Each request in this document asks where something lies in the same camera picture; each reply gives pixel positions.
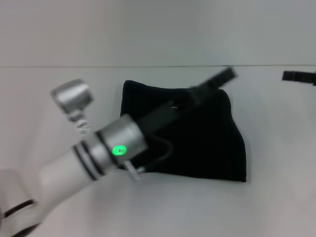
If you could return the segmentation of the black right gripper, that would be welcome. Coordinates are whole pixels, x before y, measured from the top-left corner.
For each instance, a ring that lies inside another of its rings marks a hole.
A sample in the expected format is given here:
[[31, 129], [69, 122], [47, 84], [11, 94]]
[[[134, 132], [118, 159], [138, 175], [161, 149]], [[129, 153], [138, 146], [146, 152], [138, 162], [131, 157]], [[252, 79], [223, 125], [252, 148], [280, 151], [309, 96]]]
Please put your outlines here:
[[284, 71], [282, 80], [309, 83], [316, 86], [316, 73], [306, 73], [299, 71]]

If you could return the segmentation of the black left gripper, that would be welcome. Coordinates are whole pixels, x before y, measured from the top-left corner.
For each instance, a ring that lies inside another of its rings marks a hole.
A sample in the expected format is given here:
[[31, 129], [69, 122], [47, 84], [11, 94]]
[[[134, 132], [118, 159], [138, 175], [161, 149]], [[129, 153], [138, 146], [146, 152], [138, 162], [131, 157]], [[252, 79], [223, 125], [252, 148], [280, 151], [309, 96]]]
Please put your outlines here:
[[187, 89], [183, 95], [169, 100], [146, 114], [137, 120], [137, 125], [145, 136], [154, 134], [196, 110], [210, 94], [236, 77], [235, 70], [232, 67], [227, 67], [203, 83]]

